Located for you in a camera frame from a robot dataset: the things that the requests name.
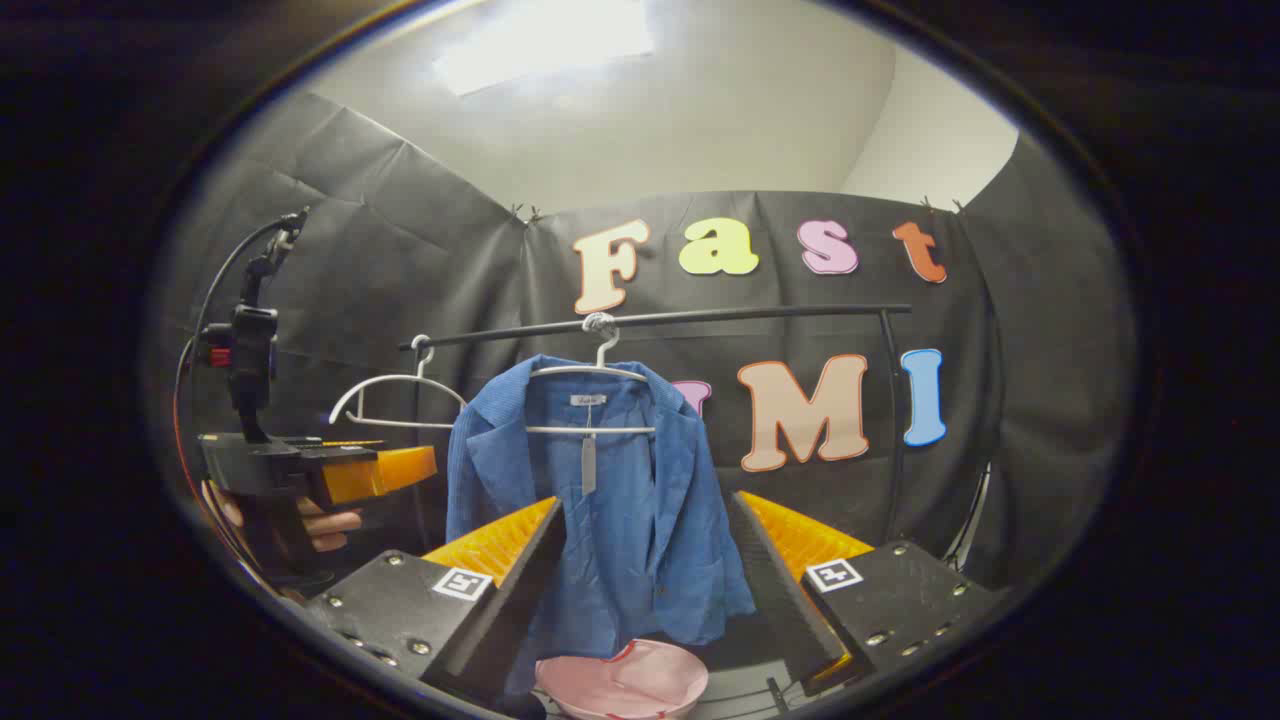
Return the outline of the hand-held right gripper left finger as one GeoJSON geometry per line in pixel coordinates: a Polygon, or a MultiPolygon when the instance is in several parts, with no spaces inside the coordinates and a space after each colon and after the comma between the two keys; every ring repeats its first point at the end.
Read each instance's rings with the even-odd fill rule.
{"type": "Polygon", "coordinates": [[[502,696],[567,537],[547,498],[428,556],[389,550],[305,605],[372,664],[476,705],[502,696]]]}

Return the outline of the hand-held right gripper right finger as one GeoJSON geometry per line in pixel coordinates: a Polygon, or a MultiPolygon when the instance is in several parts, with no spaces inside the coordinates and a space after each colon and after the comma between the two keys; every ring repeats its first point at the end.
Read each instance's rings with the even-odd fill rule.
{"type": "Polygon", "coordinates": [[[873,547],[745,491],[727,512],[769,641],[810,697],[901,676],[1001,601],[905,539],[873,547]]]}

